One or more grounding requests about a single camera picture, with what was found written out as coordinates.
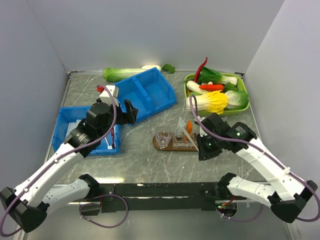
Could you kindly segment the grey toothbrush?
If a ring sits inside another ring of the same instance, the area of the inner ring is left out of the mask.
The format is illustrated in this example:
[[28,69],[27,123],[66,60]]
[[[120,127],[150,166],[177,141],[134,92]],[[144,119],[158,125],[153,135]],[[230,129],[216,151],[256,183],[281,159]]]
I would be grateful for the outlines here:
[[194,146],[194,148],[199,151],[196,143],[193,141],[192,137],[190,136],[190,134],[187,132],[187,130],[185,128],[182,128],[183,133],[185,134],[185,136],[188,138],[188,140],[192,143],[192,145]]

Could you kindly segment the orange toothpaste tube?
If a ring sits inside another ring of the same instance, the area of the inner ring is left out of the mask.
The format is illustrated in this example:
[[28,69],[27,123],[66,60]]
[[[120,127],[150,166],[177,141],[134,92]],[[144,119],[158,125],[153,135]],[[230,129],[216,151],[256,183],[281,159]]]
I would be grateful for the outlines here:
[[187,122],[186,131],[187,131],[188,134],[191,134],[192,131],[193,131],[193,125],[192,125],[192,122],[190,120]]

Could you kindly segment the clear plastic tray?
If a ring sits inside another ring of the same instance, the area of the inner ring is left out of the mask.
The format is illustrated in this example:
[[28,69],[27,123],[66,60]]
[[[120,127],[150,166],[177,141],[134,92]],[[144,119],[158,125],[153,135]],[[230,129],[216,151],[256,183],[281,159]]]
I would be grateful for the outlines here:
[[198,144],[196,141],[197,134],[192,133],[190,135],[195,145],[186,139],[186,136],[183,134],[181,137],[178,137],[174,132],[169,144],[169,148],[172,148],[173,151],[178,152],[197,152],[198,151]]

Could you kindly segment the red toothbrush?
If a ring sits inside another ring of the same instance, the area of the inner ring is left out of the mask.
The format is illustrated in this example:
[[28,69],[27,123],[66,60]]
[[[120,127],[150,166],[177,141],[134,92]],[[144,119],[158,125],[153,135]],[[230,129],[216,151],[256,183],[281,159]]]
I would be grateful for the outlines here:
[[111,139],[112,139],[112,149],[116,148],[116,143],[115,143],[115,126],[111,130]]

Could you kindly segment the clear faceted plastic cup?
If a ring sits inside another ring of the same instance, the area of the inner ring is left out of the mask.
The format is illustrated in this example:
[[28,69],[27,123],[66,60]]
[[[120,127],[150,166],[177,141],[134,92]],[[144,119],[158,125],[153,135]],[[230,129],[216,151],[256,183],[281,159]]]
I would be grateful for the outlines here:
[[160,149],[169,146],[173,136],[173,129],[169,126],[160,126],[155,130],[155,140]]

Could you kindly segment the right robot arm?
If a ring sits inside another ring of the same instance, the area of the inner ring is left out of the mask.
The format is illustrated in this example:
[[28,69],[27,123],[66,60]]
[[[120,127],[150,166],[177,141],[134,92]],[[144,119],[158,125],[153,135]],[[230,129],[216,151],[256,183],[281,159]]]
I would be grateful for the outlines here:
[[223,199],[232,196],[258,202],[282,221],[292,223],[299,219],[311,197],[318,202],[317,184],[305,181],[282,164],[263,144],[256,133],[246,124],[237,122],[233,126],[213,113],[195,121],[204,135],[196,137],[198,159],[206,161],[228,150],[249,163],[266,180],[265,184],[245,180],[234,173],[226,173],[218,182],[218,193]]

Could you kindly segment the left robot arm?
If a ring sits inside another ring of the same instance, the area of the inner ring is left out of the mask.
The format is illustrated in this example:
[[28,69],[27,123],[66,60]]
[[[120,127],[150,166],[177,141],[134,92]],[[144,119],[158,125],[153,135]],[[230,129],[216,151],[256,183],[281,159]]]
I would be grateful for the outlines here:
[[97,99],[76,128],[70,131],[54,155],[31,177],[14,188],[5,187],[0,200],[9,215],[26,233],[38,228],[46,217],[79,199],[95,200],[100,184],[89,174],[60,189],[52,187],[77,161],[95,150],[115,125],[134,124],[138,109],[130,100],[124,100],[125,112],[114,104]]

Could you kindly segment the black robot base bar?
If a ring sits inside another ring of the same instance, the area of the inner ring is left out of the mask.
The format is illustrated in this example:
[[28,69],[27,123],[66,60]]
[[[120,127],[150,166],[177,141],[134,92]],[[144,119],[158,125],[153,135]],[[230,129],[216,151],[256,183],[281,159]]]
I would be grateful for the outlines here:
[[228,202],[229,193],[220,194],[217,182],[172,182],[172,183],[102,183],[96,196],[103,198],[80,198],[76,202],[101,203],[102,213],[115,213],[126,209],[122,200],[107,196],[122,197],[130,211],[189,210],[215,211],[216,204]]

